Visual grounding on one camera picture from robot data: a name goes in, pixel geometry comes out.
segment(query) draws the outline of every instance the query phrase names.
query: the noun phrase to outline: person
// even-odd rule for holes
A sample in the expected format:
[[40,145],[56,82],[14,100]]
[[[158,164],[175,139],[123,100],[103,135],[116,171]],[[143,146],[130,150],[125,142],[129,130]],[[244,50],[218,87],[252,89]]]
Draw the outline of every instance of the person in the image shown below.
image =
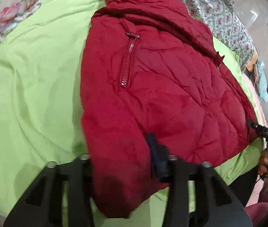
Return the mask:
[[[268,158],[266,158],[266,151],[264,150],[259,162],[258,174],[260,176],[267,171],[266,166],[268,166]],[[258,203],[246,207],[245,211],[252,220],[253,226],[256,226],[268,213],[268,178],[259,194]]]

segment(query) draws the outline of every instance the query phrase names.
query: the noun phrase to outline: green bed sheet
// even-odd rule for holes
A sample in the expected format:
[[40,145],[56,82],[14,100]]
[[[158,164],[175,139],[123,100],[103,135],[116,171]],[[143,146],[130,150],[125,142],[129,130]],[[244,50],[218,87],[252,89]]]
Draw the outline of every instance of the green bed sheet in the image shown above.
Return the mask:
[[[87,152],[80,126],[80,63],[90,18],[102,6],[104,0],[43,0],[38,11],[0,44],[3,216],[48,161],[67,163]],[[238,57],[218,40],[214,44],[255,107]],[[261,148],[262,141],[256,140],[216,170],[230,184],[258,163]],[[153,195],[130,219],[105,219],[94,207],[96,225],[161,226],[167,192]]]

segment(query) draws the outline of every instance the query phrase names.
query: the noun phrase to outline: green fabric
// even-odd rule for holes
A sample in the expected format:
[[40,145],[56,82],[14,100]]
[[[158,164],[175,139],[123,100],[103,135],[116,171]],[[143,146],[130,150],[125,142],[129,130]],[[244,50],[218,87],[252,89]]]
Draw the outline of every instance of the green fabric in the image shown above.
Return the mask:
[[87,152],[80,119],[81,53],[104,0],[43,0],[0,44],[0,214],[48,161]]

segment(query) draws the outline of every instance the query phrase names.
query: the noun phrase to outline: red puffer jacket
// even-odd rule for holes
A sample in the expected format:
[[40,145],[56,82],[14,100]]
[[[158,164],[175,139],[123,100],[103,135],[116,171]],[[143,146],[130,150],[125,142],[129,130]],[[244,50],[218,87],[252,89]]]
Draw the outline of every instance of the red puffer jacket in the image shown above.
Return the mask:
[[255,138],[254,110],[214,50],[209,28],[178,0],[106,0],[81,68],[83,130],[94,200],[128,217],[166,185],[151,179],[144,135],[185,161],[218,166]]

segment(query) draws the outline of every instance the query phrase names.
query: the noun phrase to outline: silver bolt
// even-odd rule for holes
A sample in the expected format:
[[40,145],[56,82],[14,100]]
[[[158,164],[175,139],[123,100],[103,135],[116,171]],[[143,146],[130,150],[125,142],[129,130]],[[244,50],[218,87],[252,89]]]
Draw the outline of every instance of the silver bolt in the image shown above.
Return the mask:
[[177,156],[174,154],[169,154],[169,160],[177,160]]
[[79,158],[80,158],[81,160],[88,160],[88,159],[90,159],[90,155],[89,155],[89,154],[81,154],[81,155],[79,156]]
[[205,167],[205,168],[209,168],[209,167],[211,167],[211,164],[210,164],[208,161],[204,161],[204,162],[202,162],[201,164],[202,164],[202,166]]
[[55,161],[51,161],[47,164],[48,168],[54,168],[55,166],[57,166],[57,163]]

